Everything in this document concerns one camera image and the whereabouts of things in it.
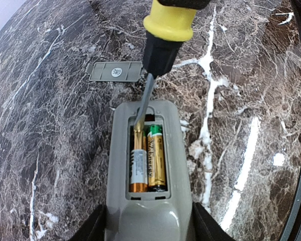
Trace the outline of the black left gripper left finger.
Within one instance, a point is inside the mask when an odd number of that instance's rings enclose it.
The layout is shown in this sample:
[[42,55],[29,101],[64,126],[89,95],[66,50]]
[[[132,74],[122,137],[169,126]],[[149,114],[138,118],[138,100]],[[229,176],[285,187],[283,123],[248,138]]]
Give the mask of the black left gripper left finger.
[[104,240],[106,227],[106,206],[98,205],[81,227],[70,238],[70,241],[95,241]]

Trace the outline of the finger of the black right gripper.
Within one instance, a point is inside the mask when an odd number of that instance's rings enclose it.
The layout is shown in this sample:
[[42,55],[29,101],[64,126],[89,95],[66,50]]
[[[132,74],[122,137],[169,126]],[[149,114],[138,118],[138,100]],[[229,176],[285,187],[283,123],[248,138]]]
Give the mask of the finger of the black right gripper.
[[158,0],[158,2],[168,7],[202,10],[210,3],[210,0]]

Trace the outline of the yellow handled screwdriver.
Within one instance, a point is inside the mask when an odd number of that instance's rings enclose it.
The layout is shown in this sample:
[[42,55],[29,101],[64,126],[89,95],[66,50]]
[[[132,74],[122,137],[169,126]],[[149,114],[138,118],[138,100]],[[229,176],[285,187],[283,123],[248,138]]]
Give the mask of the yellow handled screwdriver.
[[174,2],[170,5],[166,5],[165,1],[152,2],[150,14],[143,20],[146,30],[143,67],[147,71],[147,79],[134,122],[136,132],[143,130],[155,79],[171,71],[179,49],[192,38],[196,12],[190,6],[178,6]]

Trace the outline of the grey remote control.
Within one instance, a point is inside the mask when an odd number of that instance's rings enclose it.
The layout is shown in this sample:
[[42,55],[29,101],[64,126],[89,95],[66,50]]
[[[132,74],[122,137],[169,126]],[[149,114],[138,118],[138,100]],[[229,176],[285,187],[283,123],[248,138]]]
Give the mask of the grey remote control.
[[177,107],[151,101],[145,125],[163,128],[167,190],[129,191],[133,124],[138,102],[124,102],[113,116],[110,144],[105,240],[195,240],[192,197],[185,146]]

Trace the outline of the grey battery cover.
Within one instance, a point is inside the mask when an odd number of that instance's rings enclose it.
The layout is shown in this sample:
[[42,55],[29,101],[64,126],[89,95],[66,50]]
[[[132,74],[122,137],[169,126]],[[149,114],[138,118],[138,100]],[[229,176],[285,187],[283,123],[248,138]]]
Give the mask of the grey battery cover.
[[85,72],[93,82],[137,82],[142,69],[139,61],[89,63]]

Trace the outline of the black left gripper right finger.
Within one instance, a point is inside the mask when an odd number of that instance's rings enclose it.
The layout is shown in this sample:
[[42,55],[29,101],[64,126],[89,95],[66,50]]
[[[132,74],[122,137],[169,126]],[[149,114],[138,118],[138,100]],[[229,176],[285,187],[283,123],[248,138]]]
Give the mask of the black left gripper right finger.
[[196,240],[235,241],[199,202],[193,202],[192,217]]

